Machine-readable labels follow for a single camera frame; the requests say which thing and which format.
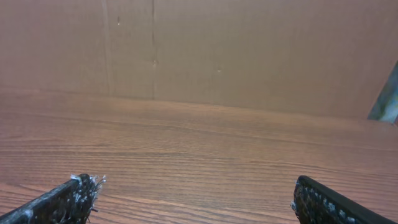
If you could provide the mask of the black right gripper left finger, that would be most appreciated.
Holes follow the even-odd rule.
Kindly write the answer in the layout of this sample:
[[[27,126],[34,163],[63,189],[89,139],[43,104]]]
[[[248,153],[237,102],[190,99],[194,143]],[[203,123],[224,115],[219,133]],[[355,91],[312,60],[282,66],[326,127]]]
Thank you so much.
[[[71,175],[49,192],[1,215],[1,224],[86,224],[106,177]]]

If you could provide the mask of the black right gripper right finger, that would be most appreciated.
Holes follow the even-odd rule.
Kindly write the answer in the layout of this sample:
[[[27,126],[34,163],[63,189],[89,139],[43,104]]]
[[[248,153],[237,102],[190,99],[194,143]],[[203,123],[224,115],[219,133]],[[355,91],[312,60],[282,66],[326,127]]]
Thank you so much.
[[[296,180],[290,206],[305,224],[397,224],[306,175]]]

